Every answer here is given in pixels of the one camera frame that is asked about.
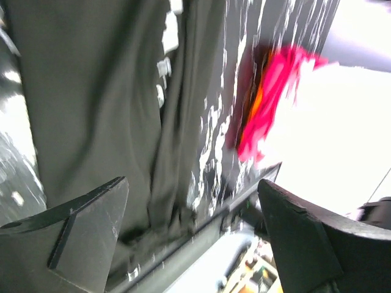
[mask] pink cloth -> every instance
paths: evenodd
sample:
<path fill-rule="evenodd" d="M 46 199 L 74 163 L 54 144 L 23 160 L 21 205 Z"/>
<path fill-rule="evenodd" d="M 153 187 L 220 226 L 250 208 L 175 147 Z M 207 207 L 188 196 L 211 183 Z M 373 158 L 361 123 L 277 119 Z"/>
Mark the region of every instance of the pink cloth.
<path fill-rule="evenodd" d="M 311 59 L 315 60 L 314 69 L 327 64 L 326 59 L 309 54 L 297 46 L 283 47 L 273 55 L 260 85 L 263 88 L 261 105 L 243 131 L 238 148 L 240 161 L 244 162 L 253 157 L 259 162 L 264 158 L 258 151 L 258 142 L 266 138 L 273 126 L 277 105 L 285 86 L 289 82 L 298 81 L 301 64 Z"/>

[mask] black surface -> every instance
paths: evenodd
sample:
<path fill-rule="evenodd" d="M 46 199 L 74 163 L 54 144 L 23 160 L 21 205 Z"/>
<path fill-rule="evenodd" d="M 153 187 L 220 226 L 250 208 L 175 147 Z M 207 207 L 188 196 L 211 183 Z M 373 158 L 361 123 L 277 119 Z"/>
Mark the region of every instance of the black surface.
<path fill-rule="evenodd" d="M 0 228 L 0 291 L 103 292 L 128 191 L 127 180 L 116 178 Z"/>
<path fill-rule="evenodd" d="M 310 292 L 343 275 L 321 222 L 271 182 L 260 181 L 258 193 L 284 292 Z"/>
<path fill-rule="evenodd" d="M 334 214 L 269 181 L 258 191 L 284 292 L 391 292 L 391 231 Z"/>

